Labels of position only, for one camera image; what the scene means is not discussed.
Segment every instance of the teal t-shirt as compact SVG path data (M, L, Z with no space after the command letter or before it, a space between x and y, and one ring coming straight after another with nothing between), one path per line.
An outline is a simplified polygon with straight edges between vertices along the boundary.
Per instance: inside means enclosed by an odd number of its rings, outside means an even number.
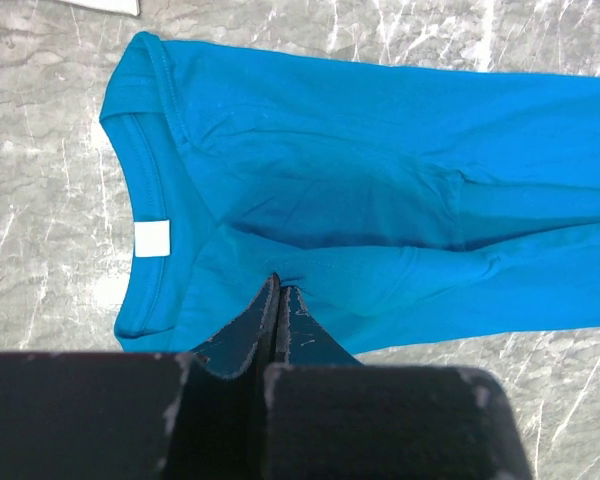
M600 78L139 33L101 120L134 220L169 220L126 350L195 347L273 272L350 353L600 326Z

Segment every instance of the gray marble countertop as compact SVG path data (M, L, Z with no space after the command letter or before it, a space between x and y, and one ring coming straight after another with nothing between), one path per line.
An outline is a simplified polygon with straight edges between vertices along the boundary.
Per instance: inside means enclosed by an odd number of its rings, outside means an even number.
M129 197L98 124L133 34L383 64L600 75L600 0L0 0L0 350L117 349ZM498 376L538 479L600 479L600 329L392 348Z

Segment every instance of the clothing tag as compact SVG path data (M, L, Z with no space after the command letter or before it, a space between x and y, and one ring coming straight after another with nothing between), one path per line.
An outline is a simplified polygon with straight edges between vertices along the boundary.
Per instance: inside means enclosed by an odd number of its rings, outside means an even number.
M171 254L169 220L134 222L136 257L168 257Z

